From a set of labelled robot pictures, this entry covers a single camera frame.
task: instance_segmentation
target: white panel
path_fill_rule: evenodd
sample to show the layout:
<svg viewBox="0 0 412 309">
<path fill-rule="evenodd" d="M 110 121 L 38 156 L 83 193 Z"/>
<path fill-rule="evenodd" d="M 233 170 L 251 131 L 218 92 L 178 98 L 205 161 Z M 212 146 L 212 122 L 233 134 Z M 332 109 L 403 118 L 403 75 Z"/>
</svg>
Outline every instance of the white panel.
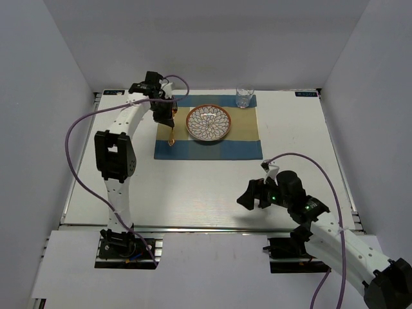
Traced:
<svg viewBox="0 0 412 309">
<path fill-rule="evenodd" d="M 412 262 L 412 2 L 371 0 L 324 87 L 360 218 Z"/>
<path fill-rule="evenodd" d="M 53 232 L 32 297 L 47 298 L 46 309 L 296 309 L 308 307 L 324 276 L 271 274 L 264 235 L 167 234 L 156 270 L 94 269 L 98 239 Z M 335 308 L 340 284 L 332 272 L 316 308 Z M 367 307 L 346 285 L 342 309 L 349 308 Z"/>
<path fill-rule="evenodd" d="M 234 90 L 192 91 L 192 94 L 233 94 Z M 311 156 L 323 166 L 336 187 L 345 226 L 353 229 L 350 202 L 332 149 L 318 98 L 296 97 L 290 91 L 258 91 L 257 113 L 263 157 L 295 151 Z M 124 96 L 103 96 L 99 109 L 125 104 Z M 106 196 L 96 168 L 93 135 L 105 131 L 118 111 L 96 116 L 80 179 Z M 260 160 L 190 161 L 154 160 L 157 124 L 146 114 L 133 136 L 136 172 L 130 182 L 132 220 L 137 225 L 166 227 L 230 227 L 242 229 L 293 229 L 286 209 L 272 206 L 250 212 L 236 203 L 250 179 L 263 178 Z M 324 176 L 302 158 L 277 161 L 281 171 L 296 171 L 308 194 L 319 198 L 337 215 L 335 200 Z M 65 223 L 107 224 L 108 208 L 75 186 Z"/>
<path fill-rule="evenodd" d="M 93 94 L 41 0 L 2 1 L 0 41 L 0 299 L 22 309 L 71 182 L 64 136 Z M 73 133 L 74 162 L 88 124 Z"/>
<path fill-rule="evenodd" d="M 194 88 L 322 87 L 368 0 L 45 0 L 94 91 L 147 70 Z"/>
</svg>

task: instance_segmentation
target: black bracket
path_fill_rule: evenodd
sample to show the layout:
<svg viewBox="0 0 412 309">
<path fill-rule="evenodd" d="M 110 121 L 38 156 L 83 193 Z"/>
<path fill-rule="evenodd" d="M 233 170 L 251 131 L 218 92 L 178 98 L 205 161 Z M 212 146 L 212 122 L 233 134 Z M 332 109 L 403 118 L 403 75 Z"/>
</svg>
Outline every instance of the black bracket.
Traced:
<svg viewBox="0 0 412 309">
<path fill-rule="evenodd" d="M 101 230 L 100 235 L 103 237 L 98 250 L 100 259 L 127 259 L 141 254 L 136 260 L 151 259 L 146 245 L 140 238 L 130 232 L 116 233 L 112 230 Z M 156 240 L 154 238 L 145 238 L 146 243 L 151 246 L 151 252 L 155 254 Z"/>
<path fill-rule="evenodd" d="M 148 71 L 143 82 L 134 83 L 129 89 L 129 93 L 143 93 L 149 98 L 160 98 L 165 100 L 165 91 L 162 89 L 160 81 L 163 77 L 157 73 Z M 174 127 L 173 101 L 151 102 L 150 110 L 153 111 L 153 120 L 159 124 Z"/>
<path fill-rule="evenodd" d="M 105 180 L 117 179 L 124 183 L 127 177 L 133 175 L 136 169 L 136 156 L 130 141 L 125 133 L 113 134 L 97 131 L 95 134 L 95 152 L 97 169 L 102 172 Z"/>
</svg>

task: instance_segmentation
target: white wall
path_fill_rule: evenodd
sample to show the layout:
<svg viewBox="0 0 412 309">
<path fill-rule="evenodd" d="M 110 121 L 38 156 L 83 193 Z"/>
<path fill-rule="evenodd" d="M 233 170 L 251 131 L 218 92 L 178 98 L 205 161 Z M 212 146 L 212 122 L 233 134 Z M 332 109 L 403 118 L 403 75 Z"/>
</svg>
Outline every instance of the white wall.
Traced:
<svg viewBox="0 0 412 309">
<path fill-rule="evenodd" d="M 20 309 L 68 193 L 64 135 L 93 94 L 41 0 L 3 1 L 0 41 L 0 307 Z"/>
<path fill-rule="evenodd" d="M 412 263 L 412 1 L 371 0 L 323 89 L 360 217 Z"/>
<path fill-rule="evenodd" d="M 322 87 L 369 0 L 44 0 L 93 91 L 147 70 L 193 88 Z"/>
</svg>

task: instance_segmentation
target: placemat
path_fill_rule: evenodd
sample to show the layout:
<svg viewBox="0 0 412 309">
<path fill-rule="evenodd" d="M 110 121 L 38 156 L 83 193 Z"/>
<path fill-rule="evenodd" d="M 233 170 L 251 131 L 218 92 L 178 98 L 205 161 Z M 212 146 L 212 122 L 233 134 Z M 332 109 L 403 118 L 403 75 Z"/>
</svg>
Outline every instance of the placemat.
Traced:
<svg viewBox="0 0 412 309">
<path fill-rule="evenodd" d="M 186 117 L 190 110 L 204 104 L 220 106 L 229 113 L 232 127 L 222 140 L 202 142 L 194 139 L 187 131 Z M 154 159 L 261 160 L 263 155 L 256 106 L 255 95 L 250 100 L 249 107 L 244 109 L 236 106 L 235 95 L 189 95 L 178 102 L 178 112 L 174 117 L 176 142 L 172 147 L 167 143 L 171 128 L 163 124 L 158 125 Z"/>
</svg>

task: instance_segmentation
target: glass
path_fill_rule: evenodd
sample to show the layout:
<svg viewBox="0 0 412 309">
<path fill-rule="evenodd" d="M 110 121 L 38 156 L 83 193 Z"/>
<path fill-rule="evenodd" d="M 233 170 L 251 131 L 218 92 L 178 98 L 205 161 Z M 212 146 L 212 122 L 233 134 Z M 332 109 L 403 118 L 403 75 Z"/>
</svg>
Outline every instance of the glass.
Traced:
<svg viewBox="0 0 412 309">
<path fill-rule="evenodd" d="M 240 84 L 236 87 L 236 105 L 240 108 L 247 108 L 255 90 L 251 85 Z"/>
</svg>

